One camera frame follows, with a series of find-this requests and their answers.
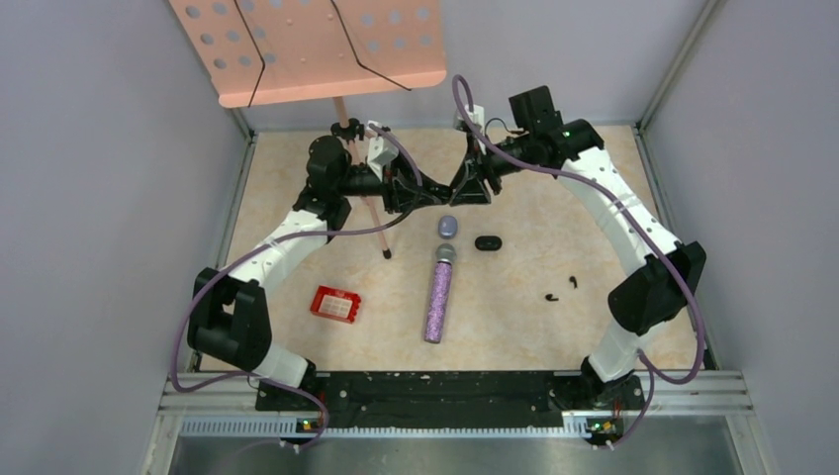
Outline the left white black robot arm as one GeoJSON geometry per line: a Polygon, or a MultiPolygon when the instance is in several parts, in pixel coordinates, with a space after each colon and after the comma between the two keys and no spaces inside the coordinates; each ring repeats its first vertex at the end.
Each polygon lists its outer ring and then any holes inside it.
{"type": "Polygon", "coordinates": [[[280,397],[294,409],[316,399],[315,366],[274,342],[267,293],[310,254],[344,235],[352,197],[379,197],[400,223],[413,210],[443,205],[449,187],[420,172],[390,134],[374,138],[382,162],[354,164],[337,137],[308,147],[306,184],[281,224],[225,270],[207,268],[196,278],[186,324],[190,348],[234,368],[280,383],[280,397]]]}

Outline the purple earbud charging case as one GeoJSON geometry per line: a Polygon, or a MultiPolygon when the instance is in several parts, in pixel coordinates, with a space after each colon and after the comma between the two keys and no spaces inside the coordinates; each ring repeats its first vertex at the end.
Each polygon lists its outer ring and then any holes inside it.
{"type": "Polygon", "coordinates": [[[458,221],[455,217],[446,215],[437,223],[437,233],[443,239],[455,238],[459,231],[458,221]]]}

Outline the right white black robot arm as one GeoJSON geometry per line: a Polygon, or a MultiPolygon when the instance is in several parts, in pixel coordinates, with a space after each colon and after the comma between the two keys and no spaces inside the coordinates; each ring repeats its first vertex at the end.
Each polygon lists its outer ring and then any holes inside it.
{"type": "Polygon", "coordinates": [[[498,143],[486,133],[484,109],[475,103],[468,81],[456,74],[451,88],[454,127],[467,139],[452,204],[490,203],[506,175],[524,170],[550,175],[591,215],[626,275],[607,296],[611,322],[606,332],[583,360],[583,400],[594,408],[607,407],[619,396],[619,382],[639,364],[651,377],[673,385],[693,381],[705,351],[702,320],[696,322],[696,355],[683,377],[656,367],[645,347],[683,308],[698,308],[695,291],[706,261],[701,245],[683,243],[653,216],[614,166],[603,138],[586,120],[564,122],[548,87],[514,96],[513,115],[522,132],[498,143]]]}

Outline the black earbud case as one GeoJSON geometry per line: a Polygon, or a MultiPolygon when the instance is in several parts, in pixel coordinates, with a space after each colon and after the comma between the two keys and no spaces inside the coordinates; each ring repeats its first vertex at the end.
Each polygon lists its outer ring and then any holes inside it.
{"type": "Polygon", "coordinates": [[[478,236],[474,245],[479,251],[498,251],[503,247],[503,240],[498,236],[478,236]]]}

